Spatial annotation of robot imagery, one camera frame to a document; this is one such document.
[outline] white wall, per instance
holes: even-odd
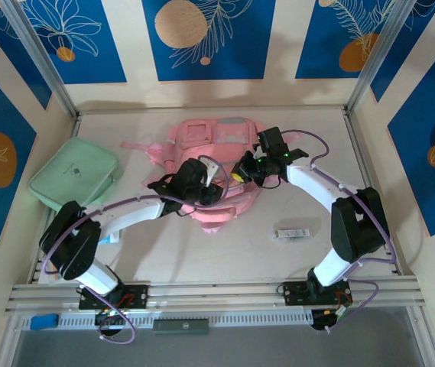
[[[295,80],[317,0],[277,0],[263,80],[157,81],[140,1],[105,0],[127,83],[67,86],[80,110],[181,106],[284,106],[344,104],[352,79]]]
[[[37,132],[0,240],[0,338],[11,286],[24,281],[45,221],[45,206],[28,192],[28,181],[70,135],[72,120],[52,99],[41,107],[0,48],[0,88]]]
[[[435,15],[377,104],[366,93],[356,117],[375,167],[389,226],[416,274],[435,326],[435,235],[429,237],[388,123],[435,61]]]

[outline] mint green pouch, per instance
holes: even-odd
[[[42,203],[59,211],[72,200],[81,206],[102,203],[120,176],[114,153],[75,137],[32,177],[29,189]]]

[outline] white table surface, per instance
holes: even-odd
[[[164,141],[168,127],[184,119],[243,116],[280,129],[300,128],[322,136],[331,147],[318,165],[339,179],[364,187],[352,145],[339,109],[165,109],[137,113],[84,115],[79,136],[116,152],[125,167],[117,191],[110,197],[134,196],[148,177],[158,179],[162,167],[154,166],[141,151],[120,148],[122,141]],[[323,152],[322,145],[303,136],[293,147],[311,157]],[[277,223],[312,229],[313,236],[299,242],[275,242]],[[110,264],[123,281],[250,281],[305,277],[331,249],[330,215],[311,196],[283,183],[264,190],[254,206],[238,219],[208,235],[200,223],[174,214],[139,223],[122,231],[119,244],[100,245],[97,258]],[[385,257],[380,250],[378,257]],[[369,264],[355,276],[385,276],[391,270]],[[41,276],[40,283],[52,282]]]

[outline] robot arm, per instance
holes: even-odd
[[[308,274],[307,288],[315,298],[341,281],[356,261],[377,251],[385,241],[354,199],[327,180],[326,172],[311,164],[307,153],[300,149],[289,151],[278,128],[259,133],[258,139],[260,144],[256,146],[256,152],[246,152],[234,166],[232,176],[241,182],[254,181],[262,186],[266,177],[277,174],[282,180],[306,191],[331,213],[333,248]],[[343,187],[366,204],[388,233],[378,192],[371,187],[359,190],[345,183]]]
[[[182,203],[167,200],[172,196],[185,202],[215,203],[222,196],[222,188],[211,183],[219,167],[206,158],[185,161],[178,172],[150,183],[127,203],[107,203],[101,213],[86,218],[84,209],[75,201],[65,204],[42,236],[39,243],[50,257],[59,275],[65,280],[77,280],[104,297],[115,298],[116,288],[123,283],[116,274],[95,258],[100,239],[135,223],[157,219],[177,212]],[[58,239],[84,217],[83,224],[75,228],[61,243]]]

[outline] gray floor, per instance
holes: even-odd
[[[292,367],[423,365],[404,309],[367,309],[331,335],[310,326],[213,328],[207,335],[139,330],[130,346],[94,331],[23,332],[17,367]]]

